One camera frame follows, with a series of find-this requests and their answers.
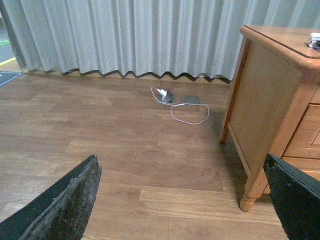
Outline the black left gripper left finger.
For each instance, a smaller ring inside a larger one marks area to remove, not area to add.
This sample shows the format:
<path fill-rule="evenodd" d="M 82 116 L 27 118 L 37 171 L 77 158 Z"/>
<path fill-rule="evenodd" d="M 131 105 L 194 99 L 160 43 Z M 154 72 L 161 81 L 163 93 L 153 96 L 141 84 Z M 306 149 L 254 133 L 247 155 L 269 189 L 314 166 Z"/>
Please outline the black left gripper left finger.
<path fill-rule="evenodd" d="M 96 200 L 102 167 L 90 155 L 0 223 L 2 240 L 80 240 Z"/>

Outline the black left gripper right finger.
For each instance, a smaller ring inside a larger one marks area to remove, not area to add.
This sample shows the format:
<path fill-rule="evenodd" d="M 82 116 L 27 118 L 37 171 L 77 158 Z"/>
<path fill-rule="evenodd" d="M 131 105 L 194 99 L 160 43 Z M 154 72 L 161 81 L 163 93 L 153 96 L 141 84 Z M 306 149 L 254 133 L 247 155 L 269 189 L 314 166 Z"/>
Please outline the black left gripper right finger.
<path fill-rule="evenodd" d="M 273 207 L 287 237 L 290 240 L 318 240 L 320 181 L 270 152 L 263 169 Z"/>

